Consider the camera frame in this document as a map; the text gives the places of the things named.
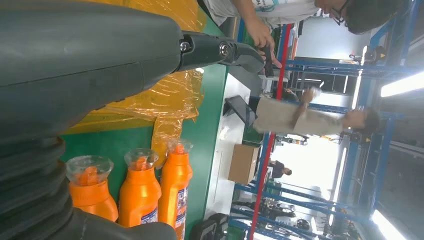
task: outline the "beige shirt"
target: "beige shirt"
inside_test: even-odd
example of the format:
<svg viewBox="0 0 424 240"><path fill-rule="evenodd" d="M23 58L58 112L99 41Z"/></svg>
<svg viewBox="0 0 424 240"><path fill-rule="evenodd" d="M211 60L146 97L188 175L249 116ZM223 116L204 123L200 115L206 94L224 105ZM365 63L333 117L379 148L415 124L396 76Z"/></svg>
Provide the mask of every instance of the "beige shirt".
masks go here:
<svg viewBox="0 0 424 240"><path fill-rule="evenodd" d="M320 111L307 109L293 128L293 116L298 106L261 97L253 127L259 133L275 132L297 135L331 135L343 131L342 121Z"/></svg>

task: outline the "white t-shirt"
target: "white t-shirt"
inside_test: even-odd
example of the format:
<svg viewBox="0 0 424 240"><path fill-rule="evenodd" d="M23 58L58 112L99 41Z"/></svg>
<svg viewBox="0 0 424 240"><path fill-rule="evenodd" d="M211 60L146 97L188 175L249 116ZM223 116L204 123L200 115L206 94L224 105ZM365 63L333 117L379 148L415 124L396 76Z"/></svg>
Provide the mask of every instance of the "white t-shirt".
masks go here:
<svg viewBox="0 0 424 240"><path fill-rule="evenodd" d="M253 127L259 133L275 132L297 135L325 136L343 131L340 118L320 111L306 109L293 128L293 116L298 106L261 97L257 105L257 119Z"/></svg>
<svg viewBox="0 0 424 240"><path fill-rule="evenodd" d="M238 17L233 0L203 0L213 21L221 25L227 17ZM315 0L251 0L256 15L272 30L283 24L291 24L315 14L319 8Z"/></svg>

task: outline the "person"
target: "person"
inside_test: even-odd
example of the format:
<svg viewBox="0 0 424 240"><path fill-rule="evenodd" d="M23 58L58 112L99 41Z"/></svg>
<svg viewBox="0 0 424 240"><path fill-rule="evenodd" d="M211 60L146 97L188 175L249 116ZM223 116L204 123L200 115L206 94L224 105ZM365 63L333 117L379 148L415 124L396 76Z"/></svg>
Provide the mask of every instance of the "person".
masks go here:
<svg viewBox="0 0 424 240"><path fill-rule="evenodd" d="M284 174L287 176L290 176L293 173L290 168L284 166L284 164L279 161L271 161L268 164L268 166L272 167L272 174L271 174L272 179L279 179Z"/></svg>
<svg viewBox="0 0 424 240"><path fill-rule="evenodd" d="M220 26L227 17L244 20L255 46L271 49L272 62L281 63L274 55L271 30L315 14L319 9L329 14L338 25L344 23L354 34L377 28L391 19L405 0L197 0L213 21Z"/></svg>
<svg viewBox="0 0 424 240"><path fill-rule="evenodd" d="M380 125L379 114L372 108L354 109L343 117L308 109L314 91L306 90L300 105L275 99L250 98L249 107L256 113L253 128L259 133L275 132L305 135L332 135L352 128L364 135L375 132Z"/></svg>

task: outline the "orange detergent bottle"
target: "orange detergent bottle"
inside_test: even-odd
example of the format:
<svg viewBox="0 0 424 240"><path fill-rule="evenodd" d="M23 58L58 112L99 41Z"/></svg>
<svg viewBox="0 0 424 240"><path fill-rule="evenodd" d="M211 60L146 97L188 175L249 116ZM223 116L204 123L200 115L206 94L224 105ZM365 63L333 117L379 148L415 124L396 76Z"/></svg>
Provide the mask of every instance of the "orange detergent bottle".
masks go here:
<svg viewBox="0 0 424 240"><path fill-rule="evenodd" d="M101 156L77 156L66 162L73 206L115 222L118 208L107 179L113 167L112 161Z"/></svg>
<svg viewBox="0 0 424 240"><path fill-rule="evenodd" d="M171 141L167 160L162 169L159 199L159 221L171 225L177 240L184 239L189 181L193 176L189 151L193 145L187 141Z"/></svg>
<svg viewBox="0 0 424 240"><path fill-rule="evenodd" d="M156 180L153 164L158 155L153 150L137 148L124 158L128 173L119 192L118 223L133 227L157 222L161 186Z"/></svg>

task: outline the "workbench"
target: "workbench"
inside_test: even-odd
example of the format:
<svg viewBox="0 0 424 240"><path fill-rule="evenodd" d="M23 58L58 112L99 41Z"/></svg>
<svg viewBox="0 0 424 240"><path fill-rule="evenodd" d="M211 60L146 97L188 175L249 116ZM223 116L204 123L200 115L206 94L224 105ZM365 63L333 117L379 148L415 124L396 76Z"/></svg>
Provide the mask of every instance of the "workbench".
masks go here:
<svg viewBox="0 0 424 240"><path fill-rule="evenodd" d="M210 35L222 35L220 29L209 18L203 32ZM216 64L203 69L203 103L198 109L199 115L195 122L184 121L181 136L194 144L190 152L193 178L188 187L185 239L188 239L193 225L204 218L227 77L226 66ZM61 159L67 161L83 155L98 155L111 159L114 168L108 177L108 185L110 194L118 202L119 190L127 174L124 155L135 148L150 148L152 133L153 126L146 126L65 135L63 138L66 142L66 152Z"/></svg>

